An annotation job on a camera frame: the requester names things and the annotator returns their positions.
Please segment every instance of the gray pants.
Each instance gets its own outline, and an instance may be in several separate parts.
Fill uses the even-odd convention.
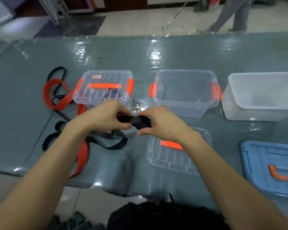
[[[252,0],[227,0],[217,19],[207,31],[218,32],[221,27],[235,14],[233,31],[246,31],[248,28],[248,15]]]

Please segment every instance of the sticker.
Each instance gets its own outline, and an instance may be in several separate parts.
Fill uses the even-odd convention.
[[[97,75],[93,75],[92,79],[100,79],[102,77],[102,75],[97,74]]]

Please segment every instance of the person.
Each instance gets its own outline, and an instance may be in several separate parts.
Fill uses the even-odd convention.
[[[67,123],[57,140],[0,203],[0,230],[45,229],[88,133],[132,128],[130,123],[119,122],[117,115],[133,116],[118,101],[107,100]],[[148,116],[152,122],[152,127],[139,130],[138,136],[153,135],[183,147],[231,229],[288,229],[288,219],[183,120],[165,107],[149,107],[138,115]]]
[[[197,29],[197,32],[217,33],[234,14],[234,23],[229,32],[246,32],[251,5],[252,0],[226,0],[217,21],[208,27],[207,30]]]

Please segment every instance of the table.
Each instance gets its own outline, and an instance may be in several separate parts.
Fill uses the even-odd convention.
[[[42,101],[46,77],[57,66],[67,69],[65,81],[70,88],[87,70],[130,70],[135,81],[132,111],[136,113],[154,105],[149,88],[161,69],[211,70],[222,91],[231,73],[288,71],[288,32],[165,38],[85,36],[15,42],[0,54],[0,172],[23,175],[43,154],[43,140],[61,120]],[[76,116],[76,105],[63,113]],[[288,144],[288,119],[229,121],[221,103],[200,119],[183,119],[189,126],[208,130],[213,148],[242,175],[242,141]],[[170,192],[177,203],[217,209],[200,176],[151,165],[147,160],[149,136],[137,137],[135,132],[135,128],[127,131],[129,141],[118,151],[90,144],[84,171],[68,184],[102,186],[110,192],[167,201]],[[265,195],[288,216],[288,197]]]

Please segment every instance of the brown door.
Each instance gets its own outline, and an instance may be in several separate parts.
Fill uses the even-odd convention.
[[[104,0],[107,12],[147,9],[147,0]]]
[[[86,0],[63,0],[69,10],[89,9]]]

